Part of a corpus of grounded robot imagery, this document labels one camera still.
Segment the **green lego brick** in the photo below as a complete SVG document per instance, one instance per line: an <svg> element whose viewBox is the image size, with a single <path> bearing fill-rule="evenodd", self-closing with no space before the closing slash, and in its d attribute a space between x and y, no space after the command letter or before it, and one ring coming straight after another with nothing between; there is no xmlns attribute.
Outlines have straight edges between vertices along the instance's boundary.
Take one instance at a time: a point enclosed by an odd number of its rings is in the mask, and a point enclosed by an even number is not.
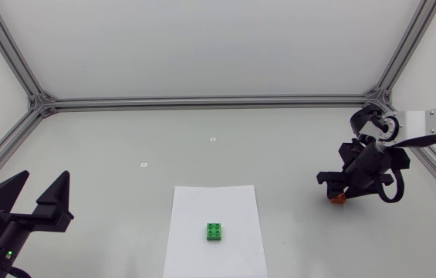
<svg viewBox="0 0 436 278"><path fill-rule="evenodd" d="M221 240L221 223L208 223L208 240Z"/></svg>

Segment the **orange object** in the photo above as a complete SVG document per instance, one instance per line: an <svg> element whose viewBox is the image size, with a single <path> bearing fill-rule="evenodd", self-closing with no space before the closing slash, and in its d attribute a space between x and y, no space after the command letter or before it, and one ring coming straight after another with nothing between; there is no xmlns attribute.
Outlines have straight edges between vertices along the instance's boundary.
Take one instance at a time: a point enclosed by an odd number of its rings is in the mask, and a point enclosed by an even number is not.
<svg viewBox="0 0 436 278"><path fill-rule="evenodd" d="M333 204L344 204L344 202L346 202L346 196L344 195L344 193L341 193L338 196L331 198L330 201Z"/></svg>

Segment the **black cable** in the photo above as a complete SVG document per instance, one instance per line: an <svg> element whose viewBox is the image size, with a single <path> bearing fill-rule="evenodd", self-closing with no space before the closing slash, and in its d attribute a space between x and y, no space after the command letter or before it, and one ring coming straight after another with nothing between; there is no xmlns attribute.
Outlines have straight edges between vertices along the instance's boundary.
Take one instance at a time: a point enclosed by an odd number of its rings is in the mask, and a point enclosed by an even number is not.
<svg viewBox="0 0 436 278"><path fill-rule="evenodd" d="M401 174L400 169L393 169L394 177L396 178L396 195L391 199L387 197L386 192L384 191L384 186L382 185L382 181L380 180L379 176L373 177L373 182L375 183L377 187L377 193L379 194L379 197L382 199L382 201L386 203L395 203L401 200L403 198L404 194L404 181L403 181L403 175Z"/></svg>
<svg viewBox="0 0 436 278"><path fill-rule="evenodd" d="M8 274L17 278L31 278L31 276L27 274L26 271L18 269L16 267L11 267L10 270L8 271Z"/></svg>

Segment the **white ceiling panel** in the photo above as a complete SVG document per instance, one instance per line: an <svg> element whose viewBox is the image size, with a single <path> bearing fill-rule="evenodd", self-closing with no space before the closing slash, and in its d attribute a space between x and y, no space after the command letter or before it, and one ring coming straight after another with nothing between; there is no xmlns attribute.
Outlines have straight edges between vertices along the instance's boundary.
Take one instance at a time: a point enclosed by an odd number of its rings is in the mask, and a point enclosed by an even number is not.
<svg viewBox="0 0 436 278"><path fill-rule="evenodd" d="M358 94L418 0L0 0L59 98Z"/></svg>

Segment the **aluminum frame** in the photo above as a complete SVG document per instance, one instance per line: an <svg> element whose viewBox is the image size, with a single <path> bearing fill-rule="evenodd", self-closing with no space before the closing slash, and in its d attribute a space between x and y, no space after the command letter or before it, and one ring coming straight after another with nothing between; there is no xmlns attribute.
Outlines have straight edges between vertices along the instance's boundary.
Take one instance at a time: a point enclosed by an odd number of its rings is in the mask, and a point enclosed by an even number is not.
<svg viewBox="0 0 436 278"><path fill-rule="evenodd" d="M20 82L29 102L29 112L0 140L0 169L29 136L42 118L58 112L105 110L166 110L272 107L362 107L374 103L385 111L391 106L394 84L407 65L436 13L436 0L421 0L406 32L380 81L364 94L353 95L289 95L242 97L132 97L85 98L57 100L45 92L15 44L0 16L0 52ZM433 147L411 148L436 178L436 150Z"/></svg>

